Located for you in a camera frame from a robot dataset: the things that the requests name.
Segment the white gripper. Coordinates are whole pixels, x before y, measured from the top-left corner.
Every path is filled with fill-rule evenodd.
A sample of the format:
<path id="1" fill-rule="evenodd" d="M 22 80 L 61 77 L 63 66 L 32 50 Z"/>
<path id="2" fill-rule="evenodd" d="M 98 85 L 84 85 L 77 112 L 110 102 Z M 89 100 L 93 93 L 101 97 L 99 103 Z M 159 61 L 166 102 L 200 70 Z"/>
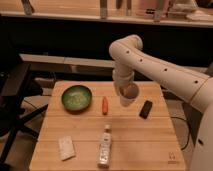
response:
<path id="1" fill-rule="evenodd" d="M 115 70 L 112 71 L 112 78 L 114 81 L 114 88 L 116 94 L 120 94 L 120 88 L 129 86 L 134 81 L 134 73 L 128 76 L 119 76 Z"/>

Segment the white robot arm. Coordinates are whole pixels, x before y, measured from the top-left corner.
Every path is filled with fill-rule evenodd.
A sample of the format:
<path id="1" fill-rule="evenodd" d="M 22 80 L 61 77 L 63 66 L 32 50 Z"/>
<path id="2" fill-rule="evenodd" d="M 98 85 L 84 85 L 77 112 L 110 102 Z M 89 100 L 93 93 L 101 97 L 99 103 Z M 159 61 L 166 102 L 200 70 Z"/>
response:
<path id="1" fill-rule="evenodd" d="M 110 44 L 109 54 L 115 61 L 112 72 L 115 85 L 129 86 L 134 71 L 138 71 L 200 111 L 203 116 L 189 171 L 213 171 L 213 77 L 145 54 L 142 47 L 138 35 Z"/>

